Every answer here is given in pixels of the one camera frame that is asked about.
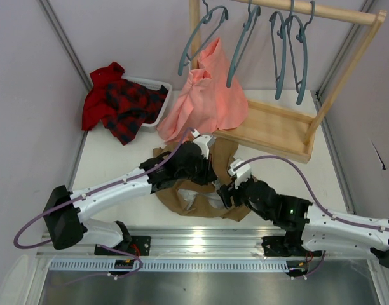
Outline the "tan pleated skirt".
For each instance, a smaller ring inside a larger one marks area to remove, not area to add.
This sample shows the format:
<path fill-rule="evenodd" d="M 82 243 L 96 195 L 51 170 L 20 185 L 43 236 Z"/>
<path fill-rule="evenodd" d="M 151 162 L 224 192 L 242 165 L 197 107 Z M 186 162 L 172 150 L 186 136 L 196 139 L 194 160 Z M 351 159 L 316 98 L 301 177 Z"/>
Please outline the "tan pleated skirt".
<path fill-rule="evenodd" d="M 231 182 L 227 171 L 235 160 L 238 144 L 218 138 L 211 148 L 212 167 L 221 185 Z M 170 189 L 156 193 L 157 198 L 172 212 L 187 217 L 230 219 L 240 222 L 250 213 L 245 206 L 224 207 L 213 184 L 199 186 L 190 180 L 178 181 Z"/>

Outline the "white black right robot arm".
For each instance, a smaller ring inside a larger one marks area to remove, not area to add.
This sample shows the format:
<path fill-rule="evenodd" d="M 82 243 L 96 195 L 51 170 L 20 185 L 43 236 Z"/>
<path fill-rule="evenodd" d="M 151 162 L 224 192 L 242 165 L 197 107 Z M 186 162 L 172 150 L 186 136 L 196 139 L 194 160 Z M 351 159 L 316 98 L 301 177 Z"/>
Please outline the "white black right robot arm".
<path fill-rule="evenodd" d="M 278 194 L 253 178 L 217 190 L 226 208 L 245 206 L 284 230 L 283 236 L 266 236 L 261 246 L 267 257 L 318 256 L 340 253 L 377 259 L 389 269 L 389 219 L 369 219 L 322 210 L 302 198 Z"/>

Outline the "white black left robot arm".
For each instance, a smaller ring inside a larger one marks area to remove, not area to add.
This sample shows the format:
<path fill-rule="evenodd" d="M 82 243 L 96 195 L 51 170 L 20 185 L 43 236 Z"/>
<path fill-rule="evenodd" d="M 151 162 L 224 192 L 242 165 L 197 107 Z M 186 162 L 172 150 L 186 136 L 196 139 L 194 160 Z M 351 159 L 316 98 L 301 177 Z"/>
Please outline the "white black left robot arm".
<path fill-rule="evenodd" d="M 44 208 L 43 219 L 56 250 L 83 243 L 116 248 L 130 241 L 125 225 L 120 221 L 95 220 L 95 214 L 121 201 L 170 189 L 183 180 L 204 186 L 216 179 L 209 146 L 185 142 L 173 152 L 148 159 L 130 173 L 106 184 L 79 191 L 56 187 Z"/>

